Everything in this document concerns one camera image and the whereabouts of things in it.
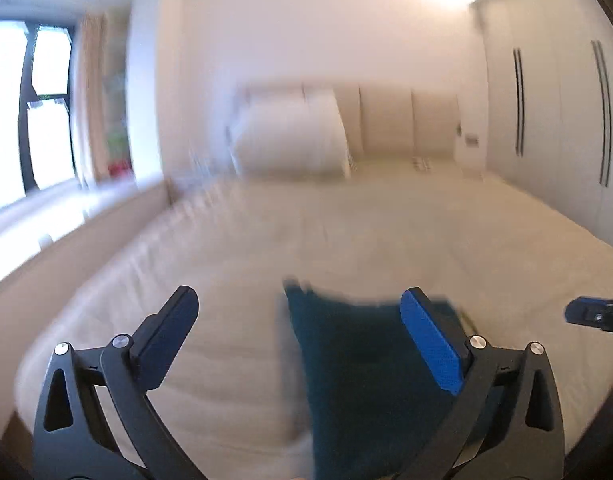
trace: window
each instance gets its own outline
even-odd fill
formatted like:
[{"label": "window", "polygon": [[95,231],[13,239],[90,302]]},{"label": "window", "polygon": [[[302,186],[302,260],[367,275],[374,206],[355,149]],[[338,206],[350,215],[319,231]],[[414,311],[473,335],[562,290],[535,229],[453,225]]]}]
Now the window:
[{"label": "window", "polygon": [[0,22],[0,208],[75,176],[70,57],[67,28]]}]

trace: white pillow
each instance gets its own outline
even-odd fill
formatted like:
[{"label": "white pillow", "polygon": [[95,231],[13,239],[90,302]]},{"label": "white pillow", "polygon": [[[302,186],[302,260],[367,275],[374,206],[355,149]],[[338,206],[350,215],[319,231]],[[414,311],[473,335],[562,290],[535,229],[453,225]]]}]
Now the white pillow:
[{"label": "white pillow", "polygon": [[255,100],[230,131],[240,175],[349,174],[349,147],[332,90]]}]

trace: upholstered headboard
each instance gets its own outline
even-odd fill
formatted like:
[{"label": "upholstered headboard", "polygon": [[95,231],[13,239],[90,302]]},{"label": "upholstered headboard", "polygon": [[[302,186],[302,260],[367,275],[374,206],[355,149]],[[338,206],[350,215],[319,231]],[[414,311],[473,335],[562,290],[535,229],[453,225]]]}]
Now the upholstered headboard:
[{"label": "upholstered headboard", "polygon": [[415,91],[401,86],[353,83],[264,82],[241,88],[235,113],[268,95],[301,94],[332,88],[337,98],[349,149],[365,155],[420,155],[452,158],[460,126],[454,94]]}]

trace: dark teal pillow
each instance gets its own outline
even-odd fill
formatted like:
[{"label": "dark teal pillow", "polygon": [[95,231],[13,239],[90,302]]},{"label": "dark teal pillow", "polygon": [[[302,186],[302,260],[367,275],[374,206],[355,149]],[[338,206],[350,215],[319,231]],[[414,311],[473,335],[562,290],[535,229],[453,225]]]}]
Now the dark teal pillow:
[{"label": "dark teal pillow", "polygon": [[[353,305],[292,284],[285,291],[302,349],[315,480],[398,472],[453,403],[401,322],[399,303]],[[459,323],[447,304],[435,307]]]}]

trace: curtain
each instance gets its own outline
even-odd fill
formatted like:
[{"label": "curtain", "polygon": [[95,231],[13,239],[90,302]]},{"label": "curtain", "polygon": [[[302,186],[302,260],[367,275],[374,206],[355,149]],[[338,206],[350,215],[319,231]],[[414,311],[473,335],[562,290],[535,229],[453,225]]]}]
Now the curtain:
[{"label": "curtain", "polygon": [[75,172],[84,186],[109,177],[109,147],[102,108],[105,21],[87,14],[75,34],[71,70],[71,135]]}]

